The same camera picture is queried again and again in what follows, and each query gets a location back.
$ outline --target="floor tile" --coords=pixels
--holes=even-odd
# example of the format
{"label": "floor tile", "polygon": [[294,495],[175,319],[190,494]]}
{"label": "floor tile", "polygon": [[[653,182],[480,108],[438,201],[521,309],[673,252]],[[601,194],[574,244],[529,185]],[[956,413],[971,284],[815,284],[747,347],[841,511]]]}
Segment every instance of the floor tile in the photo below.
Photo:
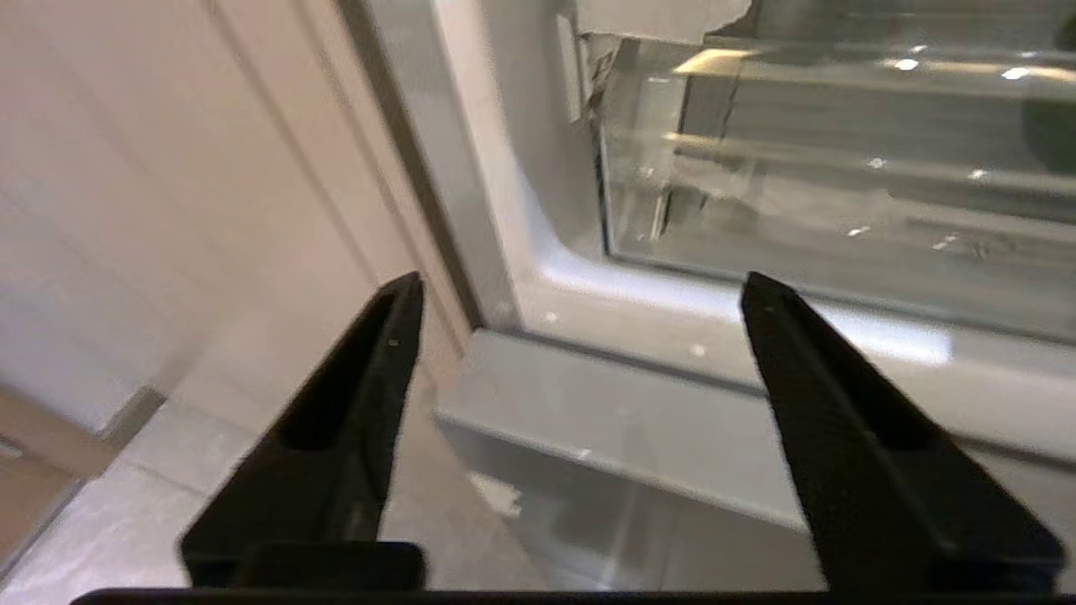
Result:
{"label": "floor tile", "polygon": [[257,436],[192,406],[169,402],[121,458],[203,494],[214,493]]}
{"label": "floor tile", "polygon": [[176,539],[203,500],[114,463],[80,491],[16,565],[0,605],[62,605],[105,587],[184,586]]}
{"label": "floor tile", "polygon": [[519,541],[475,490],[435,426],[428,406],[411,405],[397,446],[381,539],[420,545],[427,588],[541,590],[548,583]]}

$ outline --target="tiled floor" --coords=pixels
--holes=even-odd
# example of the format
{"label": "tiled floor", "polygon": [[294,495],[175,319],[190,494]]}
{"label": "tiled floor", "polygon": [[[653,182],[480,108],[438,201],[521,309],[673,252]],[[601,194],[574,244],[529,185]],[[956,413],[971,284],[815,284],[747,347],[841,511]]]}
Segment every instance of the tiled floor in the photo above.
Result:
{"label": "tiled floor", "polygon": [[[426,549],[429,588],[546,588],[434,427],[429,405],[416,398],[397,450],[382,538]],[[203,411],[165,404],[26,553],[0,605],[59,605],[103,587],[184,586],[176,539],[255,439]]]}

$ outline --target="open refrigerator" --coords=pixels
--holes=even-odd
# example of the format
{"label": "open refrigerator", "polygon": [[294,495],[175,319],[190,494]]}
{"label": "open refrigerator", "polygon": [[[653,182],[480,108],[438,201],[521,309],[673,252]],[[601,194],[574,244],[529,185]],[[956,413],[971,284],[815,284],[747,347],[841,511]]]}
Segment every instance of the open refrigerator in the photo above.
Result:
{"label": "open refrigerator", "polygon": [[820,586],[751,270],[1076,544],[1071,3],[342,6],[481,318],[442,428],[563,587]]}

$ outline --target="gray floor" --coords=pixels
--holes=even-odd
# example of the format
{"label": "gray floor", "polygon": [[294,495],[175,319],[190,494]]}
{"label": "gray floor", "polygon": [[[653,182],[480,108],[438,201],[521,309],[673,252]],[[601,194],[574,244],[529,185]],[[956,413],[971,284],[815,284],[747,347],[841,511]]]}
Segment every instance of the gray floor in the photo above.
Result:
{"label": "gray floor", "polygon": [[[165,404],[27,551],[0,605],[63,604],[103,587],[184,586],[176,538],[255,438],[202,411]],[[426,549],[430,588],[549,586],[475,491],[421,395],[405,421],[382,538]]]}

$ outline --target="wall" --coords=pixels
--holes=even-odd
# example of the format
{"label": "wall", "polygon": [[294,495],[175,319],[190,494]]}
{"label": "wall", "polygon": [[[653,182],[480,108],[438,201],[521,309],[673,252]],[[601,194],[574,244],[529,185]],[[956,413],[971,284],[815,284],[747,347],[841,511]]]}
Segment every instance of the wall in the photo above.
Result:
{"label": "wall", "polygon": [[450,381],[470,328],[351,44],[329,0],[0,4],[0,383],[260,430],[415,268]]}

